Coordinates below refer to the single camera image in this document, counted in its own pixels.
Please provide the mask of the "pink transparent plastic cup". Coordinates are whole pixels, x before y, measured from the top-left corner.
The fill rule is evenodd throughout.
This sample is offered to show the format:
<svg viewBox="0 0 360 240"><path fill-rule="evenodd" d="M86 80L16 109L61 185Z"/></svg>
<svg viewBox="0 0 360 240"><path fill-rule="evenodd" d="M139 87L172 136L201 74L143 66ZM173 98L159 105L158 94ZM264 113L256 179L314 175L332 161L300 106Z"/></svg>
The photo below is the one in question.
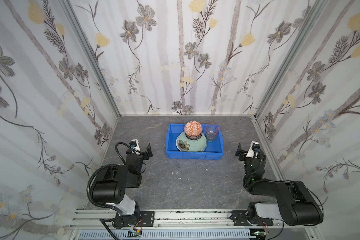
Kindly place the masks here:
<svg viewBox="0 0 360 240"><path fill-rule="evenodd" d="M206 138L208 142L213 142L219 134L220 126L215 124L209 124L206 127Z"/></svg>

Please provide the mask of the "light green ceramic plate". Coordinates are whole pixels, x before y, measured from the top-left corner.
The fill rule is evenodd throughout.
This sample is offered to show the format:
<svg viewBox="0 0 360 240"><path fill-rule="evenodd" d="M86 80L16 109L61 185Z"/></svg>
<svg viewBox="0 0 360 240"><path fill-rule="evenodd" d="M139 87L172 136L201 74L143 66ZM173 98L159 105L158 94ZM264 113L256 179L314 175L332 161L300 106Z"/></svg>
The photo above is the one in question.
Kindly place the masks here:
<svg viewBox="0 0 360 240"><path fill-rule="evenodd" d="M203 152L207 148L207 143L204 134L201 134L201 137L197 140L190 140L183 132L176 139L176 146L181 152Z"/></svg>

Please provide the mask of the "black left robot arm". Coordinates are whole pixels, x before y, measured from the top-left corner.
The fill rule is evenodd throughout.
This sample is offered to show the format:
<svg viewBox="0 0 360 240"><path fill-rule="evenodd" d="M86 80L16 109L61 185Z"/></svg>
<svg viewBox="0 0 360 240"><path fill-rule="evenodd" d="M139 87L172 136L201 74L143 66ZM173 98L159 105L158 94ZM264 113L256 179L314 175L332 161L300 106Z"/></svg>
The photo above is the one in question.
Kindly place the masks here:
<svg viewBox="0 0 360 240"><path fill-rule="evenodd" d="M117 212L111 220L115 228L137 226L143 216L139 204L127 196L126 189L140 187L145 161L153 157L151 145L148 144L142 152L137 141L129 144L118 142L115 150L123 163L108 164L97 169L87 183L87 198L98 208Z"/></svg>

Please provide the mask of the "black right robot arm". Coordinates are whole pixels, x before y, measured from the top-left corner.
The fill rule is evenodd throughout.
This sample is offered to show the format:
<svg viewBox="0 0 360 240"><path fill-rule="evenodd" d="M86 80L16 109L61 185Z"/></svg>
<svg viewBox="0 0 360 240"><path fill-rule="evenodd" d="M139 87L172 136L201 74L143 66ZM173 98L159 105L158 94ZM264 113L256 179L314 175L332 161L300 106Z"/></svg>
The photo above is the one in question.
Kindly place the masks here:
<svg viewBox="0 0 360 240"><path fill-rule="evenodd" d="M324 209L319 200L301 181L274 181L263 177L266 154L258 142L251 142L249 150L238 145L235 155L244 163L243 187L251 195L274 198L274 203L252 202L247 218L283 221L288 226L312 227L324 220Z"/></svg>

